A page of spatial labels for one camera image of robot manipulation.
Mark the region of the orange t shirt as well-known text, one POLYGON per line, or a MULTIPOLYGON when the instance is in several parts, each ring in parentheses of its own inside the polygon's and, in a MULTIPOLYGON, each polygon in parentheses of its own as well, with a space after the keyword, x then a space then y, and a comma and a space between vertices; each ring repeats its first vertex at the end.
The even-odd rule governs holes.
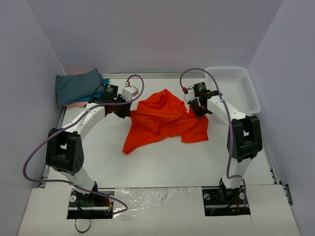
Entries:
POLYGON ((209 120, 198 118, 184 101, 164 89, 139 101, 137 109, 130 112, 131 127, 124 143, 123 153, 180 136, 183 143, 207 141, 209 120))

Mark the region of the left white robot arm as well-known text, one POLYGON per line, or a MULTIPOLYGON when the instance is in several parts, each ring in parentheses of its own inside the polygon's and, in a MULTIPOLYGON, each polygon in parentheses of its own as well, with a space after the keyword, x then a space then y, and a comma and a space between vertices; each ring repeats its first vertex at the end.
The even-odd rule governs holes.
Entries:
POLYGON ((69 129, 51 129, 46 149, 46 164, 60 172, 66 181, 82 194, 81 200, 89 206, 99 200, 97 183, 90 178, 83 167, 83 139, 93 127, 108 114, 114 113, 120 118, 130 114, 132 99, 139 93, 134 86, 126 86, 118 94, 118 87, 105 84, 100 97, 92 97, 84 110, 70 122, 69 129))

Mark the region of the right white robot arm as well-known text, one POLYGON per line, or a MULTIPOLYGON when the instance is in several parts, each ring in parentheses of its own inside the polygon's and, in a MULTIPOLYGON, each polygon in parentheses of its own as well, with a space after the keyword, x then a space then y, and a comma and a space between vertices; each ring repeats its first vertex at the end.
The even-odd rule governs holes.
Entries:
POLYGON ((204 82, 183 88, 189 96, 188 105, 201 118, 216 115, 228 126, 227 150, 229 153, 226 173, 220 180, 218 196, 224 203, 236 197, 236 191, 244 191, 243 177, 251 161, 262 150, 259 118, 249 116, 225 101, 217 90, 209 90, 204 82))

